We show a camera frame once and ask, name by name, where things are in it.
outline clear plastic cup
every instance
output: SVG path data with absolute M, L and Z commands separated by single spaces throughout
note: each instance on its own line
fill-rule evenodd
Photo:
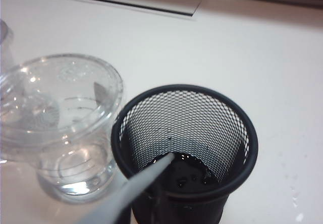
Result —
M 122 80 L 80 54 L 38 58 L 1 78 L 2 159 L 26 161 L 63 199 L 99 198 L 116 164 L 110 146 Z

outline cup rim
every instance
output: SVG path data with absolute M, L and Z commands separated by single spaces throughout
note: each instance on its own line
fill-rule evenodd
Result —
M 133 98 L 130 102 L 128 102 L 124 108 L 120 111 L 119 115 L 116 118 L 115 124 L 112 128 L 112 134 L 111 134 L 111 147 L 112 152 L 115 157 L 115 160 L 122 171 L 122 173 L 127 177 L 130 178 L 135 173 L 129 168 L 126 164 L 126 162 L 123 160 L 122 157 L 122 151 L 120 148 L 120 140 L 119 140 L 119 130 L 121 127 L 121 124 L 123 122 L 124 117 L 127 115 L 127 113 L 140 101 L 144 100 L 147 97 L 151 97 L 153 95 L 159 94 L 159 93 L 165 93 L 169 91 L 176 91 L 176 90 L 186 90 L 186 91 L 194 91 L 203 93 L 212 97 L 216 97 L 216 99 L 219 99 L 223 103 L 225 103 L 227 106 L 229 106 L 232 110 L 235 111 L 235 113 L 238 114 L 240 119 L 242 120 L 243 124 L 246 127 L 248 136 L 249 136 L 249 157 L 247 158 L 245 162 L 245 167 L 243 170 L 234 176 L 233 179 L 231 179 L 228 183 L 226 183 L 224 186 L 217 188 L 215 190 L 202 192 L 202 193 L 175 193 L 171 191 L 165 191 L 166 195 L 176 201 L 207 201 L 210 199 L 215 198 L 221 198 L 224 196 L 229 195 L 231 192 L 236 190 L 251 174 L 254 165 L 257 160 L 258 155 L 258 139 L 257 134 L 255 131 L 255 128 L 250 120 L 250 118 L 247 116 L 247 114 L 240 108 L 236 103 L 234 103 L 231 99 L 227 98 L 226 96 L 200 86 L 195 85 L 189 85 L 189 84 L 173 84 L 173 85 L 165 85 L 157 88 L 150 89 L 148 91 L 145 91 L 135 98 Z
M 118 94 L 115 97 L 115 101 L 113 104 L 111 104 L 111 109 L 109 112 L 105 112 L 104 113 L 104 109 L 102 108 L 102 105 L 105 103 L 105 101 L 103 101 L 100 105 L 98 105 L 91 113 L 89 113 L 87 116 L 85 116 L 84 118 L 82 118 L 81 121 L 79 122 L 75 122 L 72 123 L 68 126 L 65 127 L 61 127 L 55 130 L 28 130 L 28 129 L 19 129 L 19 128 L 14 128 L 5 124 L 1 124 L 1 128 L 2 130 L 5 132 L 6 130 L 11 130 L 11 131 L 16 131 L 16 132 L 20 132 L 20 133 L 26 133 L 28 135 L 40 135 L 40 134 L 64 134 L 65 132 L 69 131 L 69 129 L 74 128 L 74 129 L 78 129 L 77 131 L 73 132 L 69 132 L 68 135 L 68 139 L 71 139 L 72 137 L 75 137 L 75 135 L 85 135 L 85 131 L 84 129 L 96 129 L 97 127 L 101 126 L 107 119 L 110 118 L 111 115 L 113 115 L 113 113 L 117 110 L 117 108 L 119 107 L 121 101 L 122 101 L 122 97 L 123 97 L 123 91 L 124 91 L 124 86 L 122 83 L 122 79 L 120 74 L 118 73 L 118 71 L 108 62 L 90 56 L 90 55 L 85 55 L 85 54 L 80 54 L 80 53 L 60 53 L 60 54 L 51 54 L 51 55 L 46 55 L 46 56 L 42 56 L 42 57 L 38 57 L 32 60 L 28 60 L 22 64 L 16 65 L 14 67 L 12 67 L 8 72 L 4 73 L 1 78 L 0 78 L 0 85 L 2 85 L 7 77 L 9 77 L 10 75 L 12 75 L 13 73 L 22 70 L 25 67 L 28 67 L 30 65 L 36 65 L 38 63 L 45 63 L 46 61 L 49 61 L 51 59 L 57 59 L 57 58 L 68 58 L 68 57 L 73 57 L 73 58 L 80 58 L 80 59 L 86 59 L 88 61 L 92 61 L 95 64 L 100 65 L 101 67 L 103 67 L 107 72 L 109 72 L 111 75 L 114 76 L 114 80 L 116 80 L 116 86 L 118 87 Z M 93 114 L 98 114 L 100 117 L 97 119 L 97 121 L 92 121 L 90 125 L 87 126 L 82 126 L 82 124 L 84 124 L 84 122 L 88 119 L 91 118 L 91 116 Z

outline transparent container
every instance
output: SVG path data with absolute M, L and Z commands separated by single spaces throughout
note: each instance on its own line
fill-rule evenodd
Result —
M 26 161 L 72 202 L 97 199 L 113 178 L 110 146 L 122 80 L 81 54 L 38 58 L 1 77 L 2 159 Z
M 7 26 L 7 24 L 3 20 L 0 20 L 1 75 L 6 73 L 14 65 L 14 60 L 10 49 L 13 42 L 13 38 L 14 34 L 12 30 Z

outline white surface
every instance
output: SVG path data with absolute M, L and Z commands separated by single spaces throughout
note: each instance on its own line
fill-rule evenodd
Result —
M 230 97 L 254 123 L 259 155 L 221 223 L 322 223 L 323 11 L 202 0 L 187 18 L 77 0 L 1 0 L 1 16 L 14 33 L 14 64 L 84 53 L 120 72 L 128 100 L 170 83 Z M 73 223 L 97 204 L 55 201 L 30 167 L 1 168 L 2 223 Z

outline clear glass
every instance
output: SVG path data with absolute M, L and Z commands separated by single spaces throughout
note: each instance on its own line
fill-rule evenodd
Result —
M 14 34 L 12 30 L 7 26 L 7 24 L 3 20 L 0 20 L 1 75 L 6 73 L 14 65 L 13 56 L 10 50 L 13 39 Z
M 110 134 L 122 80 L 107 62 L 80 54 L 42 57 L 1 78 L 2 159 L 26 161 L 56 194 L 98 198 L 116 164 Z

